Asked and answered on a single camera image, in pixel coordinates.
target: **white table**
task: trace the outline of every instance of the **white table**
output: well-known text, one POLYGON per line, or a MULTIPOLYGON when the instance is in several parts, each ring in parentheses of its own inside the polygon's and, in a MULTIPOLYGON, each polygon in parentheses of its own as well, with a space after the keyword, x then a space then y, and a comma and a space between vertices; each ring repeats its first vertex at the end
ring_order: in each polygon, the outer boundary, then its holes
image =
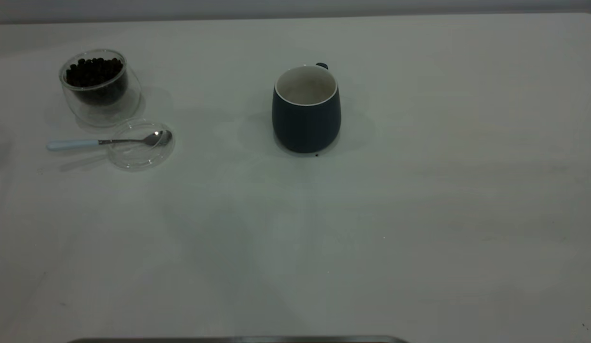
POLYGON ((0 343, 390 334, 591 343, 591 15, 0 26, 0 343), (58 69, 124 53, 176 147, 130 173, 58 69), (276 145, 323 61, 337 144, 276 145))

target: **light blue spoon handle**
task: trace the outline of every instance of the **light blue spoon handle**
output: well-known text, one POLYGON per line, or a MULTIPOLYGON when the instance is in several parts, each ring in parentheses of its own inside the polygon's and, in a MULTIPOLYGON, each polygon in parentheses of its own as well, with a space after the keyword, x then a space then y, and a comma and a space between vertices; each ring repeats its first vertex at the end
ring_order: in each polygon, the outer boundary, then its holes
POLYGON ((45 148, 50 151, 69 150, 77 148, 86 148, 87 146, 99 145, 96 139, 91 141, 49 141, 45 148))

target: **wall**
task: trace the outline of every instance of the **wall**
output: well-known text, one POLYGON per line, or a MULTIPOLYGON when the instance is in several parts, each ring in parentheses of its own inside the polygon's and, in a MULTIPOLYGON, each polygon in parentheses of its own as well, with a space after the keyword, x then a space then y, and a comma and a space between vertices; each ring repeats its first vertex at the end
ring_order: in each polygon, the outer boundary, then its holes
POLYGON ((583 11, 591 0, 0 0, 0 22, 583 11))

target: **dark blue mug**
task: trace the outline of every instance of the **dark blue mug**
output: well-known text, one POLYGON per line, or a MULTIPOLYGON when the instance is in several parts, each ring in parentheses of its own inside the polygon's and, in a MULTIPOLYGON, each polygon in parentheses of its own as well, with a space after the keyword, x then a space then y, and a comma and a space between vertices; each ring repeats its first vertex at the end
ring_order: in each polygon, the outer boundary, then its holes
POLYGON ((287 70, 274 84, 272 127, 289 150, 316 152, 340 131, 340 92, 324 63, 287 70))

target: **spoon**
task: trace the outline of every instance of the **spoon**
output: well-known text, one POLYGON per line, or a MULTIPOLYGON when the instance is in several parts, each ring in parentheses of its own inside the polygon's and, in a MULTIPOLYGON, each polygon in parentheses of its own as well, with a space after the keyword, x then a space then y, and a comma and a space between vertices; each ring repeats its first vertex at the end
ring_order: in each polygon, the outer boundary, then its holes
POLYGON ((135 143, 143 143, 145 145, 154 146, 154 145, 167 145, 171 139, 173 138, 173 134, 171 131, 155 131, 152 132, 150 135, 143 139, 105 139, 105 140, 90 140, 90 141, 49 141, 45 148, 50 151, 60 151, 60 150, 69 150, 69 149, 77 149, 77 148, 86 148, 88 146, 97 146, 97 145, 106 145, 106 144, 116 144, 116 143, 127 143, 127 142, 135 142, 135 143))

